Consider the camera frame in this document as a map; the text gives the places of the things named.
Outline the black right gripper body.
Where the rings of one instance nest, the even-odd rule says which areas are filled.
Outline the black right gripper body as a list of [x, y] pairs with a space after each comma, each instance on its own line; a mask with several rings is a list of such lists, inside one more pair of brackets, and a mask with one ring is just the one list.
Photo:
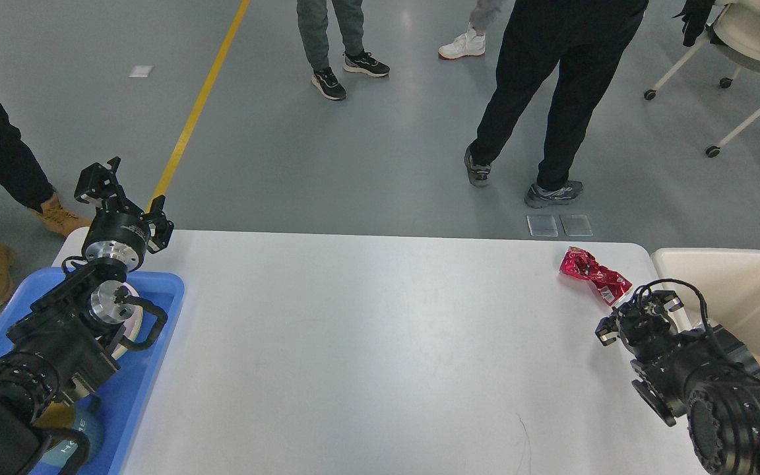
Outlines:
[[617, 309], [621, 342], [640, 363], [654, 363], [671, 354], [680, 343], [678, 328], [670, 318], [676, 300], [626, 301]]

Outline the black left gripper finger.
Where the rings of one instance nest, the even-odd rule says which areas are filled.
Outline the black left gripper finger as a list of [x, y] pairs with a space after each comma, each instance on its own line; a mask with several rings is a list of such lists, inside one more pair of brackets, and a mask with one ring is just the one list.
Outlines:
[[150, 210], [144, 214], [144, 222], [150, 226], [150, 239], [147, 241], [148, 252], [152, 255], [165, 249], [174, 231], [174, 222], [166, 216], [164, 205], [165, 195], [152, 199]]
[[131, 204], [117, 180], [120, 164], [121, 157], [116, 156], [106, 165], [93, 163], [80, 173], [73, 197], [96, 207], [96, 218], [131, 213]]

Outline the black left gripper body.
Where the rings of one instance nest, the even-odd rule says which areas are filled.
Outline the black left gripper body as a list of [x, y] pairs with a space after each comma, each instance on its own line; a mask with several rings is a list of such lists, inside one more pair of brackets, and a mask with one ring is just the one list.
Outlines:
[[138, 270], [149, 239], [150, 226], [142, 213], [94, 217], [82, 244], [82, 256], [88, 261], [111, 258], [122, 262], [129, 272]]

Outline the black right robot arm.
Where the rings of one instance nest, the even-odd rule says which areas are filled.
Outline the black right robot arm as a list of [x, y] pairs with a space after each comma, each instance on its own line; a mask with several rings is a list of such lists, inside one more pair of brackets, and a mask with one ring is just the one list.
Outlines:
[[681, 298], [645, 284], [595, 334], [604, 346], [620, 340], [631, 352], [631, 384], [666, 425], [687, 418], [706, 472], [760, 474], [760, 365], [741, 340], [709, 324], [705, 297], [696, 297], [700, 328], [678, 332], [670, 313], [681, 309]]

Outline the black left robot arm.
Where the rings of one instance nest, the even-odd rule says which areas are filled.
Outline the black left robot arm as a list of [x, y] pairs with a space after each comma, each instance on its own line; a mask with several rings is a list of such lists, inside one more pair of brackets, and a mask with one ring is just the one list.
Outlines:
[[13, 349], [0, 356], [0, 474], [27, 474], [55, 442], [75, 451], [61, 467], [75, 474], [88, 462], [86, 433], [40, 427], [54, 402], [72, 406], [96, 394], [117, 373], [117, 346], [148, 350], [168, 322], [165, 310], [126, 288], [145, 253], [169, 244], [174, 224], [163, 210], [165, 196], [148, 211], [127, 198], [117, 180], [120, 158], [94, 163], [79, 177], [75, 199], [96, 207], [77, 264], [9, 328]]

